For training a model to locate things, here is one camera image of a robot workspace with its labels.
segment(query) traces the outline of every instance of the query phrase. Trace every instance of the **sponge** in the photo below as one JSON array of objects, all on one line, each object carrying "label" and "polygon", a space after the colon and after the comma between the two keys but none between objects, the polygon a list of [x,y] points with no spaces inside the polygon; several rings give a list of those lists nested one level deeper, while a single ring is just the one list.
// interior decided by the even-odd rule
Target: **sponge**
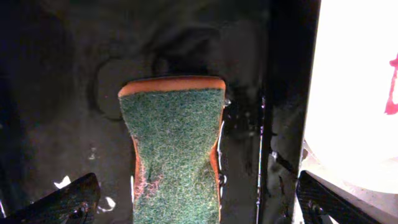
[{"label": "sponge", "polygon": [[216,143],[225,84],[142,80],[119,92],[136,150],[134,223],[219,223]]}]

